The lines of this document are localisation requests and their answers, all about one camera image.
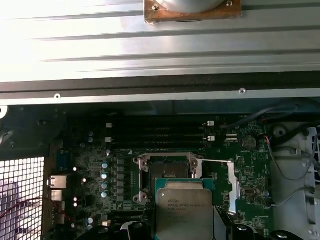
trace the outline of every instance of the ventilation grille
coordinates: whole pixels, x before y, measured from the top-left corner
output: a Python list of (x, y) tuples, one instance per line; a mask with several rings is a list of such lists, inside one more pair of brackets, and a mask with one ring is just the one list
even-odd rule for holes
[[(320, 127), (316, 127), (315, 130), (316, 130), (316, 134), (320, 135)], [(312, 148), (314, 148), (314, 144), (315, 144), (315, 137), (313, 136), (312, 137)], [(320, 151), (319, 151), (320, 140), (318, 140), (317, 145), (318, 146), (316, 146), (316, 149), (315, 149), (314, 159), (316, 159), (319, 162), (319, 159), (320, 159)], [(320, 185), (320, 176), (316, 170), (314, 170), (314, 179), (315, 179), (315, 185)]]
[(0, 161), (0, 240), (40, 240), (44, 160)]

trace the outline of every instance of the screw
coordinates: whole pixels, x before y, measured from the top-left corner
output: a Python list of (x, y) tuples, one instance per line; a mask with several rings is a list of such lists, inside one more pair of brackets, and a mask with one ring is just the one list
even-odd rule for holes
[(239, 229), (240, 231), (247, 231), (247, 227), (244, 226), (244, 225), (239, 225), (239, 226), (238, 226), (238, 229)]
[(152, 10), (153, 11), (158, 11), (159, 10), (159, 6), (158, 5), (153, 5), (152, 6)]
[(56, 95), (54, 95), (55, 99), (61, 99), (61, 95), (59, 93), (57, 93)]
[(134, 227), (135, 227), (136, 229), (140, 229), (140, 228), (143, 227), (143, 224), (142, 224), (141, 222), (138, 222), (138, 223), (136, 223), (136, 224), (134, 225)]
[(241, 95), (245, 95), (247, 93), (247, 90), (245, 88), (240, 88), (239, 93)]
[(278, 233), (276, 234), (276, 236), (277, 236), (279, 239), (287, 239), (287, 238), (288, 238), (287, 234), (285, 234), (284, 232), (278, 232)]

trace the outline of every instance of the capacitor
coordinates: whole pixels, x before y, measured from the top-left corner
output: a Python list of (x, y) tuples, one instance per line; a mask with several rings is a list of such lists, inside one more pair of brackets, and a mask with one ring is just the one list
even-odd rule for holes
[(83, 167), (81, 167), (81, 166), (74, 166), (74, 167), (72, 168), (72, 171), (74, 171), (74, 172), (82, 171), (82, 170), (83, 170)]
[(241, 147), (248, 151), (252, 151), (257, 147), (257, 140), (253, 136), (247, 135), (241, 139)]
[(108, 187), (108, 183), (106, 181), (101, 184), (102, 189), (106, 189), (107, 187)]
[(102, 163), (103, 169), (107, 169), (108, 167), (109, 167), (109, 163), (107, 163), (107, 162)]
[(87, 222), (88, 222), (88, 224), (93, 224), (94, 223), (94, 219), (92, 217), (89, 217)]
[(263, 194), (263, 196), (266, 197), (266, 198), (270, 196), (270, 192), (267, 191), (267, 190), (264, 190), (262, 194)]
[(101, 193), (101, 197), (102, 198), (106, 198), (108, 196), (108, 192), (107, 191), (104, 191)]
[(102, 179), (107, 179), (108, 175), (106, 173), (102, 173), (101, 178)]

